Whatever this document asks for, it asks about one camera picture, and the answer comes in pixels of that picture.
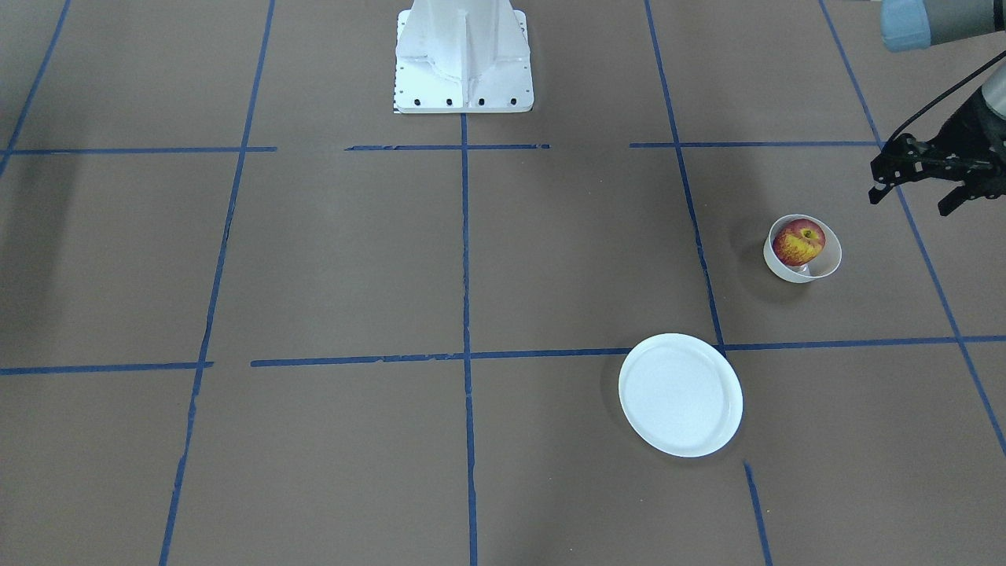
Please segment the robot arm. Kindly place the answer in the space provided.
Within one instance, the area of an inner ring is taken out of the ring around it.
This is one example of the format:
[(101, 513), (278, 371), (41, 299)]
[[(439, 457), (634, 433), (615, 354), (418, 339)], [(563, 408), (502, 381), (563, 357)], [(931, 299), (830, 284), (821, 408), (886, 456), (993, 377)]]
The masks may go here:
[[(1004, 31), (1002, 1), (883, 1), (881, 36), (892, 53), (924, 50)], [(955, 93), (989, 68), (998, 68), (927, 141), (908, 128), (947, 97)], [(1004, 54), (938, 95), (912, 114), (884, 142), (870, 163), (873, 187), (870, 204), (906, 183), (927, 179), (956, 182), (938, 202), (941, 216), (980, 198), (1002, 197), (1005, 191), (1005, 75)]]

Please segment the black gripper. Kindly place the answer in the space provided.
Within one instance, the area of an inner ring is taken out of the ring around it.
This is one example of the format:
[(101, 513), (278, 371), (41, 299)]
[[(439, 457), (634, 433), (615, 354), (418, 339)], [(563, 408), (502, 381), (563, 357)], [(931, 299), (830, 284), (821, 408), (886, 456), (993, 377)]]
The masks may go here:
[(874, 183), (867, 193), (869, 203), (879, 204), (896, 187), (927, 179), (958, 183), (938, 202), (940, 216), (949, 216), (972, 200), (996, 200), (1004, 195), (1004, 173), (969, 171), (956, 178), (949, 154), (1004, 169), (1004, 117), (990, 106), (982, 89), (975, 90), (944, 122), (940, 148), (910, 134), (884, 144), (870, 162)]

